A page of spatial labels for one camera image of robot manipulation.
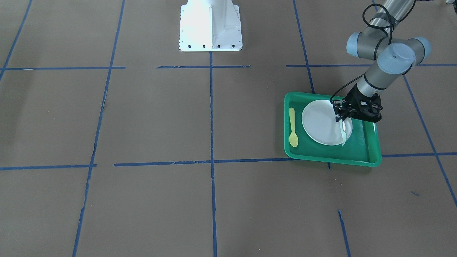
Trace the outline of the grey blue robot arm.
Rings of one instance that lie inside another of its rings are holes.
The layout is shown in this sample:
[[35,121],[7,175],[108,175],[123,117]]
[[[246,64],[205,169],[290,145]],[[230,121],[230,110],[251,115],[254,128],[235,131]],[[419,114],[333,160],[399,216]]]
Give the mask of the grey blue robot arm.
[[426,60],[431,43],[424,37],[395,39],[393,31],[411,13],[416,1],[387,0],[370,19],[363,17],[364,31],[352,34],[346,44],[348,54],[373,64],[352,80],[353,87],[342,100],[330,98],[336,122],[358,119],[376,123],[382,119],[382,93],[400,76]]

